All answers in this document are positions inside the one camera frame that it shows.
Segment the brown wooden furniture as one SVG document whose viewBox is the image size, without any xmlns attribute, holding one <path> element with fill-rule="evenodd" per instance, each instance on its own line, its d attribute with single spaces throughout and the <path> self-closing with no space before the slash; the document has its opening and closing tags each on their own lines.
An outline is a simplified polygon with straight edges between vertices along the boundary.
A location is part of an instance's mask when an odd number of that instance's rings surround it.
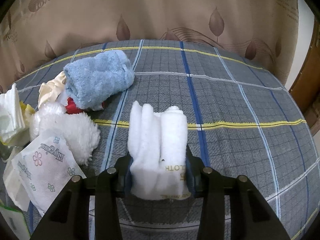
<svg viewBox="0 0 320 240">
<path fill-rule="evenodd" d="M 290 89 L 312 135 L 319 131 L 319 86 L 319 23 L 315 22 L 306 59 Z"/>
</svg>

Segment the white fluffy cloth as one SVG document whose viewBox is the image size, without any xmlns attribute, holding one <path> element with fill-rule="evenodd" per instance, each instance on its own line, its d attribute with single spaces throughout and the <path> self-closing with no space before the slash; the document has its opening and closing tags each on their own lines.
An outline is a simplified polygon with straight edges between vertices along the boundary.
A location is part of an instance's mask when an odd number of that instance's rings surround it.
<svg viewBox="0 0 320 240">
<path fill-rule="evenodd" d="M 78 165 L 88 165 L 99 145 L 100 130 L 86 113 L 68 114 L 64 105 L 46 102 L 30 118 L 29 134 L 34 140 L 53 129 L 64 137 Z"/>
</svg>

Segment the light blue fluffy towel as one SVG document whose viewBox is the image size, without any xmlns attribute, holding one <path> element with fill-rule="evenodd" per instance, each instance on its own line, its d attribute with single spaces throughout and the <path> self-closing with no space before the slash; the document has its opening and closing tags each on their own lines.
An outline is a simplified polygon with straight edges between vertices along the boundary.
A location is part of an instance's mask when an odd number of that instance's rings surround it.
<svg viewBox="0 0 320 240">
<path fill-rule="evenodd" d="M 80 109 L 93 109 L 110 96 L 128 89 L 134 82 L 133 66 L 122 50 L 111 50 L 94 57 L 68 63 L 66 94 Z"/>
</svg>

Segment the Hygienix tissue packet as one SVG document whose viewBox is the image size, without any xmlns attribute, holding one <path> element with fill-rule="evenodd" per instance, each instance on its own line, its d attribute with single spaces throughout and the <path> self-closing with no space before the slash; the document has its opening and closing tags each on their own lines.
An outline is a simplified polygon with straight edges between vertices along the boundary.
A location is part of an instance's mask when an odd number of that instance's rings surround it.
<svg viewBox="0 0 320 240">
<path fill-rule="evenodd" d="M 52 129 L 42 132 L 18 153 L 13 158 L 12 165 L 41 216 L 72 176 L 86 177 L 65 138 Z"/>
</svg>

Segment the beige leaf pattern curtain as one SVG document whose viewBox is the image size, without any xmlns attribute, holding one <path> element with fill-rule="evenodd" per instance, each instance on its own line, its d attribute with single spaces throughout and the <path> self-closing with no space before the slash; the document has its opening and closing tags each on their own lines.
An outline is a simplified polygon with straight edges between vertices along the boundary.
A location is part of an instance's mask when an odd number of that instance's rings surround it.
<svg viewBox="0 0 320 240">
<path fill-rule="evenodd" d="M 1 91 L 68 52 L 140 38 L 216 46 L 287 81 L 297 0 L 15 0 L 1 21 Z"/>
</svg>

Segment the white tissue stack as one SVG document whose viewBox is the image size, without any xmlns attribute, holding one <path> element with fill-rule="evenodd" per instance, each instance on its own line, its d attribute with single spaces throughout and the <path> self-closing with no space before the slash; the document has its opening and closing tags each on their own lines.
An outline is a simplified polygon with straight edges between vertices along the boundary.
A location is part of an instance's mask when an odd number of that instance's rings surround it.
<svg viewBox="0 0 320 240">
<path fill-rule="evenodd" d="M 1 94 L 1 143 L 22 147 L 30 141 L 29 127 L 35 109 L 20 101 L 16 83 Z"/>
</svg>

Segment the green cardboard box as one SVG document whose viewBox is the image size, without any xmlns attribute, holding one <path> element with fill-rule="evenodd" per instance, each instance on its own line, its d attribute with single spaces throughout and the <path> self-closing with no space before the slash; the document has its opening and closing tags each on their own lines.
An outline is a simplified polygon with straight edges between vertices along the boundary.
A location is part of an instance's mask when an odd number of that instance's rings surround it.
<svg viewBox="0 0 320 240">
<path fill-rule="evenodd" d="M 30 239 L 30 233 L 25 218 L 20 211 L 1 204 L 1 215 L 15 237 L 18 239 Z"/>
</svg>

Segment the cream satin scrunchie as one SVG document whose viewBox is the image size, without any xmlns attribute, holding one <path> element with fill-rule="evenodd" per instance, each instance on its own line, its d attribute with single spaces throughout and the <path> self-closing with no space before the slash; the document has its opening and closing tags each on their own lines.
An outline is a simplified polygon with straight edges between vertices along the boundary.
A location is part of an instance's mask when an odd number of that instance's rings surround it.
<svg viewBox="0 0 320 240">
<path fill-rule="evenodd" d="M 55 102 L 64 90 L 65 84 L 66 76 L 64 71 L 47 83 L 42 83 L 39 88 L 38 109 L 47 102 Z"/>
</svg>

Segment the white towel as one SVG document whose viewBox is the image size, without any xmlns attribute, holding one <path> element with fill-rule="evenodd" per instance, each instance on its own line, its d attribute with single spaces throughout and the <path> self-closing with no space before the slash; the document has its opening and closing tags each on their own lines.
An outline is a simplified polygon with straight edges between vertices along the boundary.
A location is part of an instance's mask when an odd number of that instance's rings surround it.
<svg viewBox="0 0 320 240">
<path fill-rule="evenodd" d="M 190 197 L 186 182 L 187 117 L 177 106 L 163 112 L 132 104 L 127 148 L 133 162 L 131 193 L 144 200 Z"/>
</svg>

